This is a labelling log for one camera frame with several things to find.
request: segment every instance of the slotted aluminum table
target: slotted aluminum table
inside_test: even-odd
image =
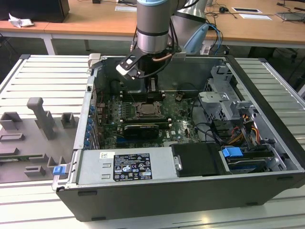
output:
[[[32,55],[27,60],[19,60],[0,85],[0,115],[5,111],[18,110],[22,118],[33,117],[26,102],[32,96],[41,96],[45,109],[50,110],[53,116],[60,116],[65,110],[78,116],[88,77],[87,58]],[[304,101],[268,63],[261,63],[258,59],[237,61],[304,147]],[[75,219],[53,192],[51,183],[52,181],[38,181],[1,184],[1,229],[305,227],[305,186],[286,190],[263,206],[82,223]],[[203,195],[208,195],[204,190],[202,192]]]

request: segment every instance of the warning label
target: warning label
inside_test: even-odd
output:
[[[114,181],[152,179],[149,154],[114,155]]]

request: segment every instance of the tissue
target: tissue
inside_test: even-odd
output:
[[[9,14],[9,16],[10,16],[9,22],[15,27],[21,28],[21,27],[25,27],[25,26],[34,25],[34,23],[30,19],[15,18],[15,17],[11,16],[11,14]]]

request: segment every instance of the white paper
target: white paper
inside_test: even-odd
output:
[[[100,152],[100,159],[114,158],[115,152]]]
[[[258,19],[258,20],[272,20],[268,16],[265,15],[256,15],[256,14],[239,14],[244,19]]]
[[[127,11],[127,12],[136,12],[136,7],[129,7],[129,6],[116,6],[115,11]]]
[[[9,22],[15,27],[21,28],[21,27],[34,25],[34,23],[30,19],[15,18],[11,16],[11,14],[9,14],[9,16],[10,16]]]

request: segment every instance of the motherboard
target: motherboard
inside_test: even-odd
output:
[[[105,95],[99,110],[101,149],[163,147],[200,142],[191,122],[192,98],[177,93]]]

